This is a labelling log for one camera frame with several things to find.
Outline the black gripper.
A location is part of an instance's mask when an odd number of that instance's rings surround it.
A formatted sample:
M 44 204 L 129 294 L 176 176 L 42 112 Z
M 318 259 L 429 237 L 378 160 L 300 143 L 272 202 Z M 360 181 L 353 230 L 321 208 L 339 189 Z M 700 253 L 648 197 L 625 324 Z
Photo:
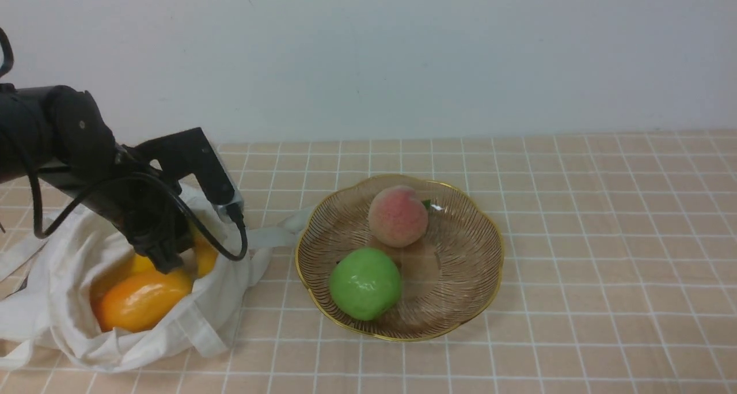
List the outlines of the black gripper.
M 192 247 L 193 239 L 187 216 L 176 203 L 181 185 L 126 176 L 112 186 L 121 208 L 119 230 L 136 253 L 163 274 L 184 268 L 181 254 Z

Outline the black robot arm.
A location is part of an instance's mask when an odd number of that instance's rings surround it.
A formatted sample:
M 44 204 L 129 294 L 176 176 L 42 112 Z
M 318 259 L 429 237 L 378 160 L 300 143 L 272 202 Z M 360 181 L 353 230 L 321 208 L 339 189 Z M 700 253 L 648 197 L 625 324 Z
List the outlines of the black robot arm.
M 110 222 L 164 274 L 182 268 L 192 237 L 181 187 L 151 158 L 116 142 L 89 92 L 2 84 L 2 182 L 26 176 L 33 231 L 46 238 L 81 207 Z

